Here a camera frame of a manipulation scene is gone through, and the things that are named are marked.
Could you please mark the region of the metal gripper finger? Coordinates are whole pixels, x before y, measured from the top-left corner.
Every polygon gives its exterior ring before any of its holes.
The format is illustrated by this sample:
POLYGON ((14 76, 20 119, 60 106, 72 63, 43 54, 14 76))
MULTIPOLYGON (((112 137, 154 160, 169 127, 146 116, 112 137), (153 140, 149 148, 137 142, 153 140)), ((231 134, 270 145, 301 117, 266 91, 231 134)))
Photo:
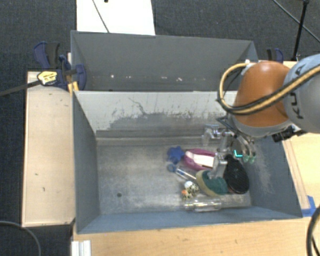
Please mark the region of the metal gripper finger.
POLYGON ((215 155, 212 170, 209 172, 209 179, 222 177, 226 168, 227 161, 221 155, 215 155))
POLYGON ((219 136, 218 124, 210 124, 204 126, 204 131, 202 134, 202 145, 208 146, 210 140, 217 139, 219 136))

